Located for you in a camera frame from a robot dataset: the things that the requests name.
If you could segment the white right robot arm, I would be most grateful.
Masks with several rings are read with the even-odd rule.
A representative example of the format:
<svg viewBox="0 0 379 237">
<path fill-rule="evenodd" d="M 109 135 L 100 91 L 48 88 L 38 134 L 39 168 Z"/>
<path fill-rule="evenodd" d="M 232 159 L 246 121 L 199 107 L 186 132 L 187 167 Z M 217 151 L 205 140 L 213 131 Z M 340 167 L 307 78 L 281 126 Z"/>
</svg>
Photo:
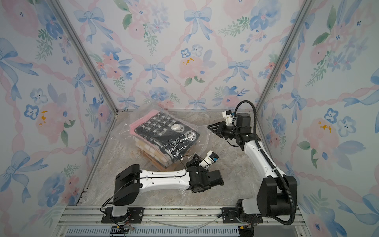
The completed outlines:
<svg viewBox="0 0 379 237">
<path fill-rule="evenodd" d="M 208 126 L 218 137 L 235 141 L 254 164 L 261 185 L 253 198 L 240 199 L 234 216 L 242 223 L 255 222 L 258 218 L 272 218 L 283 225 L 295 221 L 297 210 L 297 181 L 285 174 L 272 160 L 256 134 L 256 120 L 248 113 L 222 113 L 224 121 Z"/>
</svg>

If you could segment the pink fluffy blanket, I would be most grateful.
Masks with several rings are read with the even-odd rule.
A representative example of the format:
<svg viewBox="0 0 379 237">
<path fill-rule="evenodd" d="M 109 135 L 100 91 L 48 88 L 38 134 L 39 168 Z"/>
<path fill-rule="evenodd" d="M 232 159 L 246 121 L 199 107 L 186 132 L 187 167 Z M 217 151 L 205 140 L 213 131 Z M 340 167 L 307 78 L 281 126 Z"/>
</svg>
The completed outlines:
<svg viewBox="0 0 379 237">
<path fill-rule="evenodd" d="M 148 112 L 146 115 L 144 115 L 143 117 L 137 119 L 137 121 L 133 122 L 129 128 L 130 128 L 130 135 L 132 136 L 138 136 L 138 137 L 142 137 L 143 134 L 147 134 L 148 131 L 147 129 L 145 128 L 143 131 L 141 132 L 135 132 L 135 130 L 138 128 L 138 127 L 142 127 L 143 124 L 147 123 L 151 118 L 153 118 L 154 116 L 156 116 L 157 114 L 159 113 L 158 110 L 151 110 L 150 112 Z"/>
</svg>

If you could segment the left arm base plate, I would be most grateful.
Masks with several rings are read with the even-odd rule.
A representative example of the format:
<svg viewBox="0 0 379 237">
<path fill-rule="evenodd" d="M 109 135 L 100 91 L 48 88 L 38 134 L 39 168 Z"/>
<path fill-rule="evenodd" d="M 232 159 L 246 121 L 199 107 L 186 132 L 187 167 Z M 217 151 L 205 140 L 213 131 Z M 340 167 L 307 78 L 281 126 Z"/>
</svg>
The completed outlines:
<svg viewBox="0 0 379 237">
<path fill-rule="evenodd" d="M 102 211 L 103 224 L 141 224 L 144 214 L 142 207 L 112 206 Z"/>
</svg>

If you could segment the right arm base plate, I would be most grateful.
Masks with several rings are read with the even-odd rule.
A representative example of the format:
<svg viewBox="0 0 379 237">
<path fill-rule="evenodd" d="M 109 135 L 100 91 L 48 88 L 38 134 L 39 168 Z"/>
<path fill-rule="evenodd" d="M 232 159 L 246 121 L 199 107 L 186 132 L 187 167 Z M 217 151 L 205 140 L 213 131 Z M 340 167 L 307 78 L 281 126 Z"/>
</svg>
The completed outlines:
<svg viewBox="0 0 379 237">
<path fill-rule="evenodd" d="M 236 207 L 222 207 L 221 218 L 224 224 L 262 224 L 263 219 L 256 214 L 246 214 L 241 208 Z"/>
</svg>

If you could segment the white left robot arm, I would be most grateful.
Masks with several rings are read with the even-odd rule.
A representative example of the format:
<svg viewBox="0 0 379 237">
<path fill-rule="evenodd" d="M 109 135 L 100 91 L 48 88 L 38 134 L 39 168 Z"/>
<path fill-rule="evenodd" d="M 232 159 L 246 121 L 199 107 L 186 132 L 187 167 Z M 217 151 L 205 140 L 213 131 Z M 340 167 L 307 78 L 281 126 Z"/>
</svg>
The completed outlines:
<svg viewBox="0 0 379 237">
<path fill-rule="evenodd" d="M 202 193 L 215 186 L 223 186 L 224 180 L 219 170 L 209 171 L 209 167 L 218 161 L 218 155 L 208 153 L 205 159 L 197 154 L 185 155 L 191 158 L 184 168 L 177 171 L 149 171 L 138 164 L 131 165 L 115 177 L 111 215 L 113 219 L 124 218 L 137 196 L 156 190 L 191 191 Z"/>
</svg>

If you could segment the clear plastic vacuum bag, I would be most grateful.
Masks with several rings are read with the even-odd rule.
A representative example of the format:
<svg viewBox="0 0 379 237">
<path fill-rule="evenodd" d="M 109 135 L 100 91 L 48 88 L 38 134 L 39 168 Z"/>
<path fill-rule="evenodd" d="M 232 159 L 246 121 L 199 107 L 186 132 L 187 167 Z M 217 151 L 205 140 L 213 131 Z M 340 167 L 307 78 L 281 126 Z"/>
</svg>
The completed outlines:
<svg viewBox="0 0 379 237">
<path fill-rule="evenodd" d="M 174 171 L 194 154 L 206 154 L 210 133 L 151 101 L 130 112 L 112 136 L 159 171 Z"/>
</svg>

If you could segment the black white patterned blanket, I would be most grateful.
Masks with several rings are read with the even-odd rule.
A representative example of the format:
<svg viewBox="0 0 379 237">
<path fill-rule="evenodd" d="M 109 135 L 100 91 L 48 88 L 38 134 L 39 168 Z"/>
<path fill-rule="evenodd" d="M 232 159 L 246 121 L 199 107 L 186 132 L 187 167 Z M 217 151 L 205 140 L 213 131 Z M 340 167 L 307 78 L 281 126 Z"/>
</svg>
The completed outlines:
<svg viewBox="0 0 379 237">
<path fill-rule="evenodd" d="M 184 126 L 183 132 L 171 129 L 173 124 L 178 123 Z M 148 142 L 172 162 L 183 157 L 200 138 L 200 134 L 194 128 L 161 111 L 142 127 L 138 127 L 135 132 L 141 132 L 145 128 L 148 133 L 143 134 L 142 137 L 136 137 Z"/>
</svg>

